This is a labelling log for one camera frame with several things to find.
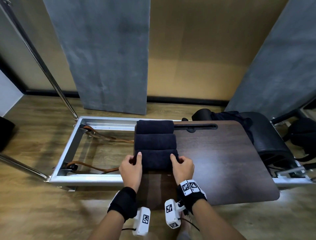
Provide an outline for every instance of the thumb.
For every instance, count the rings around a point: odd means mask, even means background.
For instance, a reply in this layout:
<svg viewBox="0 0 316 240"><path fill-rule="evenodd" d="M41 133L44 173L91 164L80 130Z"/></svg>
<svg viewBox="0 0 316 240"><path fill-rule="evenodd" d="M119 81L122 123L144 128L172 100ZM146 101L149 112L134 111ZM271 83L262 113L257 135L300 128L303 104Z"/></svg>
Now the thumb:
<svg viewBox="0 0 316 240"><path fill-rule="evenodd" d="M170 154L170 160L172 162L172 166L175 166L176 164L179 164L177 159L176 159L176 156L173 155L173 154Z"/></svg>
<svg viewBox="0 0 316 240"><path fill-rule="evenodd" d="M137 165L142 165L142 153L141 152L138 152L137 153L137 157L136 157L136 164Z"/></svg>

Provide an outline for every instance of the folded towel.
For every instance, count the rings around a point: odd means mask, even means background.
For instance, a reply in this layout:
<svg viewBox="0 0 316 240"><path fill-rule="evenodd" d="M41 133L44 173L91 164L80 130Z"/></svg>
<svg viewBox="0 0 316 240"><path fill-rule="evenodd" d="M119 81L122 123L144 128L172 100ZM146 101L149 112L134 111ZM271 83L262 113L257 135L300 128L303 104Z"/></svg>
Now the folded towel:
<svg viewBox="0 0 316 240"><path fill-rule="evenodd" d="M168 170L172 171L172 162L170 154L174 154L179 161L178 151L176 149L167 150L136 150L134 162L138 152L142 153L142 166L146 170Z"/></svg>
<svg viewBox="0 0 316 240"><path fill-rule="evenodd" d="M177 149L177 140L174 134L136 134L134 149L165 150Z"/></svg>
<svg viewBox="0 0 316 240"><path fill-rule="evenodd" d="M164 134L173 133L174 124L169 120L139 120L135 129L136 134Z"/></svg>

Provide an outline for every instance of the wooden floor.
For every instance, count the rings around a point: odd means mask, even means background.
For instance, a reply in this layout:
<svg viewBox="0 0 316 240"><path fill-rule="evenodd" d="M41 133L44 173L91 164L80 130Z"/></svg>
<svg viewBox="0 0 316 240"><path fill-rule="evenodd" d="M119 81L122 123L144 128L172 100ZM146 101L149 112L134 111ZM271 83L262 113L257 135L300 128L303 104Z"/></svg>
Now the wooden floor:
<svg viewBox="0 0 316 240"><path fill-rule="evenodd" d="M70 99L70 103L80 116L160 119L191 119L195 111L205 107L148 103L147 115L138 116L84 110L79 99ZM223 110L220 107L206 108L215 112ZM19 129L3 153L51 174L75 123L62 101L56 97L24 96L5 117ZM121 158L132 150L126 144L97 141L92 145L94 147L88 149L85 157L94 163L101 163L104 159L106 166L118 165ZM82 150L77 154L77 158L80 157ZM0 239L87 239L104 217L115 193L114 189L66 192L1 164ZM315 203L316 187L309 186L282 191L280 199L274 202L226 205L216 209L248 240L315 240ZM128 220L125 226L131 226L132 222ZM163 211L152 212L149 231L147 239L175 239L177 234L166 225ZM196 230L192 230L191 235L193 239L201 239ZM123 231L120 239L142 238L133 237L131 231Z"/></svg>

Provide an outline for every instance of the person's left hand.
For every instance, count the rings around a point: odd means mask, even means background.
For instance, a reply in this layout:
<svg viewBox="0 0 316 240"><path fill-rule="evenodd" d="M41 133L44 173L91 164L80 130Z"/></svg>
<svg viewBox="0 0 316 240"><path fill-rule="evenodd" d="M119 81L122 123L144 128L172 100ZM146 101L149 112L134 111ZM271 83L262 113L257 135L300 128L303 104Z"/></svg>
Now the person's left hand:
<svg viewBox="0 0 316 240"><path fill-rule="evenodd" d="M124 187L131 187L137 193L143 173L142 153L139 152L137 154L135 165L130 163L133 157L132 155L127 155L118 170L122 176Z"/></svg>

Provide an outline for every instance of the forearm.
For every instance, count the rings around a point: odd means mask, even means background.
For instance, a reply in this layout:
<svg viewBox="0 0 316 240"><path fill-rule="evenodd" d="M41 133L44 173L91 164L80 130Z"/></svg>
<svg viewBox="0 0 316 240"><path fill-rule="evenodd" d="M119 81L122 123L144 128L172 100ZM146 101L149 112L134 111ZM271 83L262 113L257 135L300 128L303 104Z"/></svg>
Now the forearm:
<svg viewBox="0 0 316 240"><path fill-rule="evenodd" d="M88 240L118 240L123 224L123 216L119 212L111 210L92 232Z"/></svg>
<svg viewBox="0 0 316 240"><path fill-rule="evenodd" d="M204 199L196 201L192 207L192 212L203 239L246 240L234 227L222 219Z"/></svg>

